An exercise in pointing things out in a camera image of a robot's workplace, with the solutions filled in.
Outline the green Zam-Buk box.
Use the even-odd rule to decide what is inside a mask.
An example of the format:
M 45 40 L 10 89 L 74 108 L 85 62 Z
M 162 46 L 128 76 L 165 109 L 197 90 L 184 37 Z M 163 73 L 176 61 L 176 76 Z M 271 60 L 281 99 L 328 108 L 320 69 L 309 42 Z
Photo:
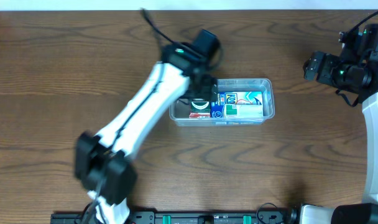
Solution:
M 192 113 L 210 113 L 211 105 L 209 101 L 192 100 L 190 102 Z

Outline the blue Kool Fever box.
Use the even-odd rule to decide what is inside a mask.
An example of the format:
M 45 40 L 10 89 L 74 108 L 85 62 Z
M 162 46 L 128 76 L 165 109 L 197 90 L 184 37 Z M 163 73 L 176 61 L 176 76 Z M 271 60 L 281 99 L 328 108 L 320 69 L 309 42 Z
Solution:
M 261 91 L 232 91 L 220 92 L 217 94 L 217 100 L 211 102 L 211 117 L 212 118 L 225 118 L 224 106 L 226 104 L 248 104 L 248 105 L 262 105 L 262 92 Z

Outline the red Panadol ActiFast pack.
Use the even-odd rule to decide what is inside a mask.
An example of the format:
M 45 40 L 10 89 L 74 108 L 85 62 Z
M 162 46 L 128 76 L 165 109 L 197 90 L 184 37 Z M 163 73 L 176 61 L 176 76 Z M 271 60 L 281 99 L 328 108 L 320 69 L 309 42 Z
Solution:
M 189 118 L 210 118 L 210 113 L 190 113 Z

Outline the white green Panadol pack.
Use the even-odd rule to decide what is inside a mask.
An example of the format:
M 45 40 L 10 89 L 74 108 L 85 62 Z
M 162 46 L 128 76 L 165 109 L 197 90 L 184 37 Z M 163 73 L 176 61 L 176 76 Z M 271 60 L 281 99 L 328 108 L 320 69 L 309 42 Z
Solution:
M 226 118 L 260 118 L 264 116 L 262 105 L 226 104 L 224 117 Z

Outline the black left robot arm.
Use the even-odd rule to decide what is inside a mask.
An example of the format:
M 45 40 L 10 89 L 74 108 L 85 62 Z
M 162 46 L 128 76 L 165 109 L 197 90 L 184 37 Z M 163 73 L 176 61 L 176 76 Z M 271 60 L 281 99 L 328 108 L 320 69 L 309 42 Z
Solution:
M 92 198 L 80 223 L 125 223 L 127 197 L 137 172 L 132 164 L 139 148 L 168 107 L 180 98 L 210 100 L 217 81 L 210 72 L 223 56 L 219 44 L 174 42 L 122 111 L 96 134 L 83 132 L 75 144 L 74 175 Z

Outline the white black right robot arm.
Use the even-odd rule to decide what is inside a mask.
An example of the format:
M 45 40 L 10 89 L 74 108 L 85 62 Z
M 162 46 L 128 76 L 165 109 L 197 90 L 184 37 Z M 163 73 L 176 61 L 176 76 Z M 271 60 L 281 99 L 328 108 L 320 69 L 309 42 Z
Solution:
M 353 27 L 340 34 L 339 55 L 315 51 L 303 65 L 304 78 L 352 93 L 351 107 L 360 106 L 367 152 L 366 177 L 359 203 L 326 208 L 304 204 L 297 223 L 378 223 L 378 24 Z

